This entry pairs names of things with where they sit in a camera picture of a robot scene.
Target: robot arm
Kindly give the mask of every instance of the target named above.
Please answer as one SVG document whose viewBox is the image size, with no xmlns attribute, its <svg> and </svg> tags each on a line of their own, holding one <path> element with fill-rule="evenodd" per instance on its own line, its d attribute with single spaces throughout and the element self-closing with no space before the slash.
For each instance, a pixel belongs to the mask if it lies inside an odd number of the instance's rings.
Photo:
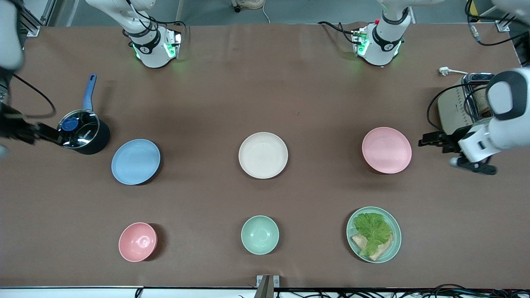
<svg viewBox="0 0 530 298">
<path fill-rule="evenodd" d="M 528 0 L 491 0 L 499 9 L 512 13 L 519 20 L 530 24 L 530 1 Z"/>
<path fill-rule="evenodd" d="M 499 73 L 488 84 L 486 95 L 493 117 L 475 123 L 458 141 L 471 163 L 504 150 L 530 146 L 530 69 Z"/>
<path fill-rule="evenodd" d="M 22 46 L 18 35 L 22 1 L 0 0 L 0 77 L 6 77 L 22 66 Z"/>
<path fill-rule="evenodd" d="M 493 0 L 494 5 L 530 23 L 530 0 Z M 486 88 L 492 117 L 457 129 L 452 135 L 423 135 L 419 146 L 443 147 L 443 153 L 460 153 L 452 166 L 483 174 L 496 174 L 490 157 L 504 150 L 530 147 L 530 68 L 515 68 L 494 76 Z"/>
<path fill-rule="evenodd" d="M 176 58 L 181 34 L 158 26 L 142 13 L 155 5 L 155 0 L 86 0 L 118 22 L 132 40 L 136 57 L 151 68 L 166 65 Z"/>
<path fill-rule="evenodd" d="M 150 10 L 155 6 L 156 1 L 130 0 L 130 4 L 126 0 L 86 0 L 86 2 L 109 15 L 129 34 L 143 32 L 146 30 L 145 27 L 152 26 L 149 19 L 139 16 L 133 9 L 139 12 Z"/>
<path fill-rule="evenodd" d="M 403 34 L 411 22 L 409 6 L 434 5 L 444 0 L 377 0 L 383 7 L 379 24 L 370 24 L 354 32 L 355 54 L 373 65 L 386 65 L 401 45 Z"/>
<path fill-rule="evenodd" d="M 403 12 L 409 6 L 429 6 L 443 2 L 444 0 L 377 0 L 383 7 L 385 18 L 398 21 L 403 17 Z"/>
</svg>

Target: saucepan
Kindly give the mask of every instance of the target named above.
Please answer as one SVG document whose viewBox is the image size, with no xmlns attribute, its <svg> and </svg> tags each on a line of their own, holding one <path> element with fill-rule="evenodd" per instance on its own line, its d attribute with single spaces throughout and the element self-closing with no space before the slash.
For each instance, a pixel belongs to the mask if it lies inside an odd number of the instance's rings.
<svg viewBox="0 0 530 298">
<path fill-rule="evenodd" d="M 68 113 L 59 122 L 57 130 L 63 137 L 63 147 L 82 154 L 97 153 L 109 142 L 109 127 L 92 110 L 92 93 L 96 74 L 91 74 L 86 85 L 83 108 Z"/>
</svg>

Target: plate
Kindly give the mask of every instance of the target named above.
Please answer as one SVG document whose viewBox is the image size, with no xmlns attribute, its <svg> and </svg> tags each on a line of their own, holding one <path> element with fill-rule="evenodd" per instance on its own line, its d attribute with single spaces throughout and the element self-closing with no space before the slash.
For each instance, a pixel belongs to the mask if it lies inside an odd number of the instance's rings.
<svg viewBox="0 0 530 298">
<path fill-rule="evenodd" d="M 278 225 L 264 215 L 249 218 L 241 229 L 243 246 L 255 255 L 266 255 L 273 251 L 280 240 Z"/>
<path fill-rule="evenodd" d="M 357 217 L 357 215 L 362 213 L 377 213 L 381 214 L 383 216 L 383 219 L 386 221 L 386 223 L 390 226 L 390 230 L 392 230 L 392 234 L 394 234 L 394 240 L 390 244 L 389 248 L 384 252 L 377 261 L 372 261 L 368 256 L 361 256 L 361 248 L 355 244 L 355 242 L 351 239 L 351 237 L 357 235 L 359 231 L 355 228 L 354 225 L 354 219 Z M 354 253 L 364 261 L 367 261 L 369 263 L 384 263 L 390 261 L 392 258 L 395 257 L 395 255 L 398 253 L 399 248 L 401 247 L 401 229 L 399 228 L 399 224 L 392 216 L 392 214 L 388 213 L 386 210 L 378 208 L 378 207 L 364 207 L 357 211 L 355 211 L 351 217 L 350 220 L 348 220 L 348 224 L 346 225 L 346 238 L 348 239 L 348 244 L 350 244 L 350 248 L 354 251 Z"/>
<path fill-rule="evenodd" d="M 363 139 L 363 156 L 375 170 L 395 174 L 409 165 L 412 148 L 401 132 L 390 127 L 378 127 Z"/>
<path fill-rule="evenodd" d="M 281 173 L 288 157 L 284 141 L 272 133 L 255 133 L 239 148 L 239 164 L 243 171 L 258 179 L 269 179 Z"/>
<path fill-rule="evenodd" d="M 151 178 L 160 165 L 160 150 L 146 139 L 123 144 L 112 158 L 112 174 L 127 185 L 137 185 Z"/>
</svg>

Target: black pot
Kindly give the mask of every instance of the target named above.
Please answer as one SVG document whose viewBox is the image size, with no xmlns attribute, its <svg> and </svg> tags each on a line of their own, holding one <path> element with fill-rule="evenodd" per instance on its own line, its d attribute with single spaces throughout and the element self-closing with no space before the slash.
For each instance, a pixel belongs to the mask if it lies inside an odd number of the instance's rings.
<svg viewBox="0 0 530 298">
<path fill-rule="evenodd" d="M 109 142 L 110 130 L 91 110 L 75 110 L 67 114 L 57 128 L 63 147 L 82 154 L 97 153 Z"/>
</svg>

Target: floor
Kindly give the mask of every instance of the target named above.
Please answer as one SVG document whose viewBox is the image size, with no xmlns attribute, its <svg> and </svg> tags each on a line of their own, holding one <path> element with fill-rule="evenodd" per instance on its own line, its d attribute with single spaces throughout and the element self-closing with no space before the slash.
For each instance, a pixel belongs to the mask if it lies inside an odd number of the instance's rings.
<svg viewBox="0 0 530 298">
<path fill-rule="evenodd" d="M 234 12 L 230 0 L 180 1 L 183 1 L 181 20 L 189 25 L 267 22 L 261 10 Z M 436 6 L 415 7 L 415 17 L 418 23 L 466 22 L 464 4 L 465 0 L 445 0 Z M 174 21 L 178 6 L 178 0 L 158 0 L 148 13 L 159 21 Z M 382 9 L 375 0 L 267 0 L 265 10 L 272 23 L 314 24 L 319 21 L 332 23 L 373 21 L 381 17 Z M 56 26 L 117 25 L 106 14 L 89 6 L 85 0 L 64 1 L 54 24 Z"/>
</svg>

